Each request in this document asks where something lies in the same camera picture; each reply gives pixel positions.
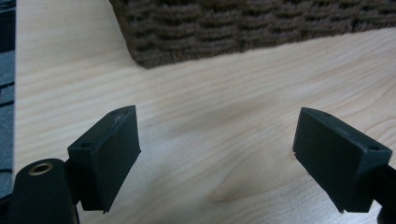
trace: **wooden tabletop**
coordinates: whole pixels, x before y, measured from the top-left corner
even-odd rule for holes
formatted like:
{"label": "wooden tabletop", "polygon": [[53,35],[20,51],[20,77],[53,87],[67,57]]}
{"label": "wooden tabletop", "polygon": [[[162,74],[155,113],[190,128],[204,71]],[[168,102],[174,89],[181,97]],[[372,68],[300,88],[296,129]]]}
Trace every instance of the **wooden tabletop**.
{"label": "wooden tabletop", "polygon": [[[81,223],[375,223],[338,213],[295,160],[302,106],[396,148],[396,29],[145,69],[107,0],[19,1],[15,170],[136,105],[140,154]],[[392,157],[391,165],[396,165]]]}

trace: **wicker basket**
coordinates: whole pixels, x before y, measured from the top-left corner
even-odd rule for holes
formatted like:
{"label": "wicker basket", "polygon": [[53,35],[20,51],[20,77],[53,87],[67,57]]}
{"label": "wicker basket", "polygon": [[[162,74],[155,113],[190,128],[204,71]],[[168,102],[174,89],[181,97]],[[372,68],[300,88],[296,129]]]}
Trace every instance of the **wicker basket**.
{"label": "wicker basket", "polygon": [[110,0],[145,67],[396,25],[396,0]]}

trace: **light wood table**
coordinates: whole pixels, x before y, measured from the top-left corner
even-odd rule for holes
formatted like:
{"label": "light wood table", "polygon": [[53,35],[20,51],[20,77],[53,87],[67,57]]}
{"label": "light wood table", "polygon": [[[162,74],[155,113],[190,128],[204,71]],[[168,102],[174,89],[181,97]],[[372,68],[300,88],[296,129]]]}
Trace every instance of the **light wood table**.
{"label": "light wood table", "polygon": [[307,106],[396,148],[395,29],[149,70],[107,0],[22,0],[17,30],[16,172],[137,106],[142,153],[110,212],[78,207],[82,223],[375,223],[377,203],[339,214],[291,147]]}

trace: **brown woven basket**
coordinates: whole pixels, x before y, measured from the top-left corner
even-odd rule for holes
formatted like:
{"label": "brown woven basket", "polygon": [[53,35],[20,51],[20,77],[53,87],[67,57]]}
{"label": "brown woven basket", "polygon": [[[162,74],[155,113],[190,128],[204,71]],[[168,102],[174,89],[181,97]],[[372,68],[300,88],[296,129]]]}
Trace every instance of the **brown woven basket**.
{"label": "brown woven basket", "polygon": [[396,0],[110,0],[145,67],[396,25]]}

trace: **wood grain surface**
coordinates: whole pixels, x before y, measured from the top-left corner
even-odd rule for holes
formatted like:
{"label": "wood grain surface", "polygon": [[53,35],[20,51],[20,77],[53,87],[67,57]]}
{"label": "wood grain surface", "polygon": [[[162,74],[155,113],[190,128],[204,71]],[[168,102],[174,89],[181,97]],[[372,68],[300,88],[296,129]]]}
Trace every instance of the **wood grain surface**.
{"label": "wood grain surface", "polygon": [[106,0],[22,0],[17,15],[17,172],[137,106],[142,153],[110,212],[78,206],[81,223],[375,223],[377,203],[339,214],[291,147],[307,106],[396,148],[396,29],[147,70]]}

